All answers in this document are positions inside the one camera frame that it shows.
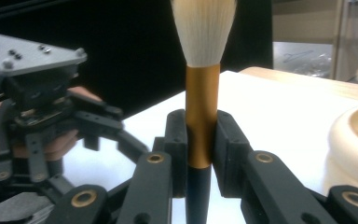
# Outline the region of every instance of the bolt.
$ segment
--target bolt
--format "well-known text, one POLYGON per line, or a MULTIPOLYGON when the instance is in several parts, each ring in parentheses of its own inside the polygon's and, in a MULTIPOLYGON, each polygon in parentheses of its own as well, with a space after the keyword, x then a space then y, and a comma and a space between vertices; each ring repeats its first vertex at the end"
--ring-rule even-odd
POLYGON ((44 49, 43 52, 44 52, 45 54, 50 54, 50 53, 51 53, 51 49, 44 49))
POLYGON ((45 175, 44 175, 44 174, 37 174, 37 175, 34 176, 34 179, 35 179, 35 180, 42 180, 42 179, 44 179, 44 178, 45 178, 45 175))
POLYGON ((15 55, 17 53, 16 50, 14 49, 10 49, 8 52, 7 52, 9 55, 15 55))
POLYGON ((34 109, 30 109, 30 110, 26 110, 26 111, 22 111, 21 112, 21 116, 23 118, 28 117, 28 116, 32 116, 35 113, 34 109))
POLYGON ((84 49, 80 48, 80 49, 77 49, 77 50, 75 51, 75 53, 76 53, 76 55, 77 55, 78 57, 83 57, 83 56, 85 56, 86 51, 85 51, 84 49))
POLYGON ((22 55, 17 53, 16 55, 14 55, 14 59, 16 60, 20 60, 22 58, 22 55))
POLYGON ((0 179, 6 179, 8 177, 8 172, 7 171, 3 171, 0 173, 0 179))
POLYGON ((12 69, 13 68, 13 62, 10 59, 4 59, 2 61, 2 64, 6 69, 12 69))

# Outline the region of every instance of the screw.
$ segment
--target screw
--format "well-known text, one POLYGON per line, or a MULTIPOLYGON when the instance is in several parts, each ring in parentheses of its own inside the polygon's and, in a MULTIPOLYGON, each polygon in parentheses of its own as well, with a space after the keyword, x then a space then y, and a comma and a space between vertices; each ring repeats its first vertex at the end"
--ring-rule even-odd
POLYGON ((8 177, 8 172, 7 171, 3 171, 0 173, 0 179, 6 179, 8 177))
POLYGON ((30 109, 30 110, 25 110, 21 112, 21 116, 23 118, 28 117, 28 116, 32 116, 35 113, 34 109, 30 109))
POLYGON ((50 53, 51 53, 51 49, 44 49, 43 52, 44 52, 45 54, 50 54, 50 53))
POLYGON ((14 49, 10 49, 8 52, 7 52, 9 55, 15 55, 17 53, 16 50, 14 49))
POLYGON ((20 60, 22 58, 22 55, 17 53, 16 55, 14 55, 14 59, 16 60, 20 60))
POLYGON ((42 179, 44 179, 44 178, 45 178, 45 175, 44 175, 44 174, 37 174, 37 175, 34 176, 34 179, 35 179, 35 180, 42 180, 42 179))
POLYGON ((12 69, 13 68, 13 62, 10 59, 4 59, 2 61, 2 64, 6 69, 12 69))

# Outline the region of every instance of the black brush handle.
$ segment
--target black brush handle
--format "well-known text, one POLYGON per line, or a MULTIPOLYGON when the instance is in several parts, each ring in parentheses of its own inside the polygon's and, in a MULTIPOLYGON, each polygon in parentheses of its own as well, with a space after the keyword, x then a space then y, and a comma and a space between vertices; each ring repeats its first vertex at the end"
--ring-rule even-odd
POLYGON ((203 224, 208 216, 211 191, 211 167, 188 167, 186 195, 186 223, 203 224))

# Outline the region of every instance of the black plastic part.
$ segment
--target black plastic part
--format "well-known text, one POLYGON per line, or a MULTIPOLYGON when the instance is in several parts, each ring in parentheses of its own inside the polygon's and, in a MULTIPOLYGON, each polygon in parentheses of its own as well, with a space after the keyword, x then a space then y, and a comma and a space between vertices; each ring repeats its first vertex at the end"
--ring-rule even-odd
POLYGON ((56 161, 48 161, 48 173, 51 176, 63 173, 63 160, 62 158, 56 161))
POLYGON ((213 149, 213 168, 220 193, 226 198, 241 198, 244 174, 241 165, 252 147, 232 116, 217 112, 217 125, 213 149))
POLYGON ((4 77, 0 88, 26 111, 51 104, 66 95, 69 82, 77 72, 77 64, 33 72, 26 75, 4 77))
POLYGON ((47 224, 107 223, 107 193, 99 186, 84 185, 65 194, 50 213, 47 224))
POLYGON ((118 107, 72 91, 68 91, 67 95, 71 97, 72 102, 76 105, 78 110, 92 111, 96 114, 106 115, 110 119, 122 120, 123 111, 118 107))
POLYGON ((186 223, 206 223, 211 191, 211 169, 188 167, 186 195, 186 223))
POLYGON ((107 206, 110 211, 110 217, 111 217, 112 223, 117 222, 118 216, 120 214, 120 209, 124 203, 124 199, 126 197, 130 183, 131 183, 131 180, 129 179, 129 180, 121 183, 114 189, 111 189, 107 192, 107 197, 108 197, 107 206))
POLYGON ((175 110, 167 116, 164 151, 172 157, 172 196, 186 196, 187 130, 185 110, 175 110))
POLYGON ((358 188, 332 187, 327 197, 326 208, 339 224, 358 224, 358 188))
POLYGON ((336 223, 272 153, 250 153, 245 172, 271 224, 336 223))
POLYGON ((53 203, 58 203, 60 198, 73 188, 74 186, 65 177, 57 174, 39 186, 39 192, 46 195, 53 203))
POLYGON ((136 165, 117 224, 171 223, 171 156, 144 154, 136 165))
POLYGON ((310 191, 310 194, 316 199, 316 201, 318 201, 319 204, 321 204, 325 209, 327 197, 322 195, 322 194, 320 194, 320 193, 318 193, 318 192, 316 192, 316 191, 314 191, 314 190, 312 190, 312 189, 308 189, 308 190, 310 191))
POLYGON ((49 173, 48 165, 45 162, 41 134, 29 133, 25 135, 25 144, 29 155, 28 164, 31 181, 33 183, 45 181, 49 178, 49 173))
POLYGON ((241 211, 246 223, 269 224, 269 217, 267 216, 266 211, 264 211, 263 204, 258 200, 247 176, 243 178, 241 211))
POLYGON ((100 137, 95 135, 86 134, 83 139, 83 145, 85 148, 91 150, 99 150, 100 149, 100 137))
POLYGON ((74 117, 77 120, 78 130, 91 136, 101 136, 115 140, 115 135, 123 128, 120 121, 94 114, 92 111, 77 110, 74 117))
POLYGON ((117 149, 134 163, 137 163, 139 158, 148 152, 145 144, 124 130, 117 133, 116 140, 117 149))
POLYGON ((13 162, 11 160, 11 149, 7 122, 16 116, 10 100, 5 100, 0 105, 0 183, 7 185, 13 176, 13 162))
POLYGON ((155 137, 155 141, 153 142, 153 152, 160 152, 164 151, 164 137, 155 137))

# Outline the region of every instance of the black curtain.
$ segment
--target black curtain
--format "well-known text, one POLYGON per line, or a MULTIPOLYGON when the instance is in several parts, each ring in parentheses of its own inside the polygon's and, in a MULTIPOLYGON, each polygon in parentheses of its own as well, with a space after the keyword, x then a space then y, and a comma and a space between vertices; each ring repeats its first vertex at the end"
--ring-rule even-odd
MULTIPOLYGON (((171 0, 1 0, 0 34, 85 49, 89 58, 73 85, 123 108, 125 117, 185 89, 171 0)), ((272 67, 270 0, 238 0, 222 69, 249 66, 272 67)))

